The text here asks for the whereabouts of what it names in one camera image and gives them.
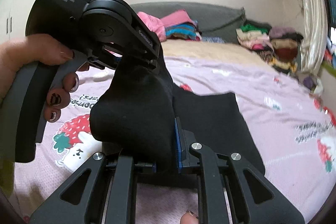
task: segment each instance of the bed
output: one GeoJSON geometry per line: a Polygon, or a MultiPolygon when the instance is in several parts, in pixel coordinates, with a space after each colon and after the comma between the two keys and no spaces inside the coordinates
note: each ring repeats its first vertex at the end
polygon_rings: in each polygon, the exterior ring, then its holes
{"type": "MultiPolygon", "coordinates": [[[[198,20],[204,35],[221,36],[229,42],[168,40],[162,48],[178,86],[199,95],[236,94],[265,165],[265,177],[310,222],[333,193],[336,130],[330,116],[309,97],[308,89],[237,45],[235,29],[246,21],[244,9],[196,3],[149,3],[133,8],[156,17],[184,8],[198,20]]],[[[48,123],[35,160],[16,163],[10,200],[24,220],[90,155],[102,149],[102,143],[91,136],[89,114],[113,74],[94,68],[79,72],[80,86],[60,120],[48,123]],[[70,146],[64,145],[67,136],[71,136],[67,139],[70,146]]],[[[186,210],[198,210],[194,189],[138,184],[137,193],[137,223],[179,223],[186,210]]]]}

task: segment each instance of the metal screw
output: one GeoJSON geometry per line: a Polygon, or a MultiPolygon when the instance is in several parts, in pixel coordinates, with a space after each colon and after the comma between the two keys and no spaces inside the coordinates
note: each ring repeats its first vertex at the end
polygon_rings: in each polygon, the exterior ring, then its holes
{"type": "Polygon", "coordinates": [[[202,145],[200,143],[193,143],[191,147],[194,148],[195,150],[199,150],[202,148],[202,145]]]}
{"type": "Polygon", "coordinates": [[[101,160],[103,158],[104,154],[102,152],[97,152],[93,154],[94,160],[101,160]]]}
{"type": "Polygon", "coordinates": [[[242,157],[241,157],[241,155],[239,153],[232,153],[231,154],[231,158],[233,160],[240,160],[242,157]]]}

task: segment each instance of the gripper handle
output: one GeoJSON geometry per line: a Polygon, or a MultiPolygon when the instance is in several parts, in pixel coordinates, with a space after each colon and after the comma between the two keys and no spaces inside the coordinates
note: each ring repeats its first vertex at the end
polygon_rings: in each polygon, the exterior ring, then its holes
{"type": "Polygon", "coordinates": [[[62,87],[63,78],[87,61],[84,53],[73,52],[74,58],[63,65],[36,61],[18,71],[0,108],[0,158],[15,162],[35,158],[36,143],[42,142],[46,125],[43,113],[48,91],[62,87]]]}

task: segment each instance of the stack of clothes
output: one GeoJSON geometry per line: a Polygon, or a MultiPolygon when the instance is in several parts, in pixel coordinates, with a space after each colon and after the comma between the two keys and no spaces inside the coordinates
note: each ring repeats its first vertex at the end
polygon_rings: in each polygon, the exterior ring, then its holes
{"type": "Polygon", "coordinates": [[[236,29],[239,43],[284,74],[297,70],[296,56],[303,36],[291,27],[245,24],[236,29]]]}
{"type": "Polygon", "coordinates": [[[237,39],[240,45],[255,52],[265,62],[270,62],[273,57],[273,46],[269,40],[269,25],[247,23],[236,29],[237,39]]]}
{"type": "Polygon", "coordinates": [[[139,12],[137,15],[161,42],[167,39],[183,39],[213,43],[225,43],[221,37],[202,37],[197,20],[192,20],[186,10],[177,10],[161,19],[139,12]]]}
{"type": "Polygon", "coordinates": [[[268,64],[284,74],[295,73],[298,47],[303,40],[302,34],[292,27],[273,27],[269,31],[269,38],[274,48],[274,56],[268,64]]]}
{"type": "Polygon", "coordinates": [[[324,60],[336,69],[336,44],[334,44],[330,38],[327,39],[327,48],[324,52],[324,60]]]}

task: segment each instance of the fingernail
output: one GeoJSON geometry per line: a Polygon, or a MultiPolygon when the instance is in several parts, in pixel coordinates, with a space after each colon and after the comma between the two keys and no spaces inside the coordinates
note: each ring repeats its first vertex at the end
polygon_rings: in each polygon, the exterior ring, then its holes
{"type": "Polygon", "coordinates": [[[198,219],[198,216],[194,214],[192,211],[187,210],[187,213],[198,219]]]}
{"type": "Polygon", "coordinates": [[[56,119],[57,119],[57,113],[55,111],[52,111],[49,122],[54,122],[56,119]]]}
{"type": "Polygon", "coordinates": [[[73,84],[73,87],[71,88],[71,92],[74,92],[78,89],[78,78],[75,77],[75,83],[73,84]]]}
{"type": "Polygon", "coordinates": [[[65,48],[63,51],[60,52],[60,54],[65,59],[73,59],[75,56],[75,53],[68,48],[65,48]]]}
{"type": "Polygon", "coordinates": [[[60,105],[61,101],[62,101],[61,96],[56,93],[53,93],[50,98],[50,105],[58,106],[60,105]]]}

